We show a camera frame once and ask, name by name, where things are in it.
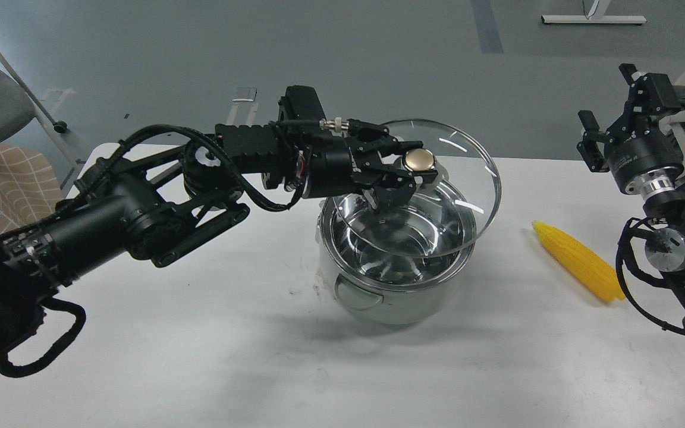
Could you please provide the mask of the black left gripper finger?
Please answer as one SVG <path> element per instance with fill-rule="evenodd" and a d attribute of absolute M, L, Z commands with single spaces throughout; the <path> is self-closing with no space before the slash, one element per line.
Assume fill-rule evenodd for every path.
<path fill-rule="evenodd" d="M 372 142 L 372 150 L 375 152 L 372 155 L 373 162 L 382 162 L 382 158 L 391 155 L 405 155 L 410 150 L 423 148 L 422 141 L 401 141 L 392 136 L 386 127 L 375 127 L 372 133 L 377 137 Z"/>
<path fill-rule="evenodd" d="M 369 188 L 369 204 L 374 211 L 405 206 L 416 193 L 430 192 L 439 184 L 435 170 L 386 172 Z"/>

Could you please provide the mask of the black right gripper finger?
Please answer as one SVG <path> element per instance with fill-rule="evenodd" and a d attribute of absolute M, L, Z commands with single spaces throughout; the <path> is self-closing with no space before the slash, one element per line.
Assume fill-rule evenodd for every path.
<path fill-rule="evenodd" d="M 578 117 L 583 127 L 582 140 L 577 144 L 579 154 L 590 172 L 609 172 L 611 169 L 598 144 L 607 144 L 611 139 L 605 132 L 601 132 L 592 111 L 578 111 Z"/>
<path fill-rule="evenodd" d="M 663 115 L 682 110 L 669 76 L 642 73 L 628 63 L 620 64 L 618 70 L 630 87 L 623 108 L 625 115 Z"/>

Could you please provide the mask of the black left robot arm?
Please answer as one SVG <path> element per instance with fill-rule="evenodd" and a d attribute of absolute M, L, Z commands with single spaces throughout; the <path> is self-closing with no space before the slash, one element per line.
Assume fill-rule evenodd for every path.
<path fill-rule="evenodd" d="M 327 119 L 316 90 L 288 87 L 266 125 L 148 125 L 119 141 L 76 181 L 78 195 L 44 219 L 0 234 L 0 374 L 49 366 L 86 322 L 79 304 L 55 298 L 119 254 L 169 266 L 244 221 L 247 195 L 268 212 L 301 199 L 354 193 L 377 212 L 439 184 L 421 141 L 386 124 Z"/>

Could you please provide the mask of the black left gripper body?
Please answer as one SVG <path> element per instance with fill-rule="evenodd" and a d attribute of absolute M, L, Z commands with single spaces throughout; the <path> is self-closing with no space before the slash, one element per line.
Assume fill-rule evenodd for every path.
<path fill-rule="evenodd" d="M 304 197 L 316 199 L 356 193 L 372 181 L 358 177 L 374 153 L 392 153 L 396 139 L 386 125 L 357 119 L 304 120 L 307 146 Z"/>

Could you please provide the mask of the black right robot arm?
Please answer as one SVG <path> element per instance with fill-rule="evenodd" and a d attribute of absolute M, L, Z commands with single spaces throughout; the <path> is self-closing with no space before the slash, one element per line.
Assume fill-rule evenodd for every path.
<path fill-rule="evenodd" d="M 631 295 L 624 278 L 668 289 L 685 312 L 685 106 L 667 75 L 621 64 L 629 92 L 622 114 L 601 130 L 592 111 L 582 109 L 577 149 L 592 172 L 609 172 L 621 193 L 640 195 L 645 217 L 629 219 L 618 241 L 618 284 L 633 307 L 661 329 L 685 336 L 650 314 Z"/>

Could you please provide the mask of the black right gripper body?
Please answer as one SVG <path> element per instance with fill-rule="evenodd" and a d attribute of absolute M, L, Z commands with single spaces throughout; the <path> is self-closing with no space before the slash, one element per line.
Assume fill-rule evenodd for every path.
<path fill-rule="evenodd" d="M 677 96 L 650 100 L 634 95 L 608 128 L 604 154 L 619 191 L 626 195 L 655 196 L 675 189 L 682 173 L 681 160 L 659 130 L 658 120 L 680 110 Z"/>

